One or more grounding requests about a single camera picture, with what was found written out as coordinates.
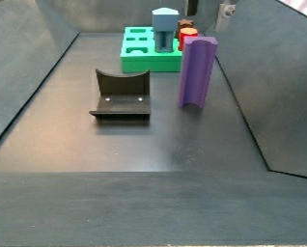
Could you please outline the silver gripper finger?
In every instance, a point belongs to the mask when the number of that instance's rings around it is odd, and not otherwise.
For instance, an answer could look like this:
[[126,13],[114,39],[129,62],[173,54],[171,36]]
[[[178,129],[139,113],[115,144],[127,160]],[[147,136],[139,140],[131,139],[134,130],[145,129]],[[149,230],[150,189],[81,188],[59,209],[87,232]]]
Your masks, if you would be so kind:
[[218,6],[218,14],[215,20],[214,30],[217,32],[226,32],[230,24],[231,17],[237,12],[238,0],[223,0]]
[[186,15],[193,16],[198,13],[199,0],[186,0]]

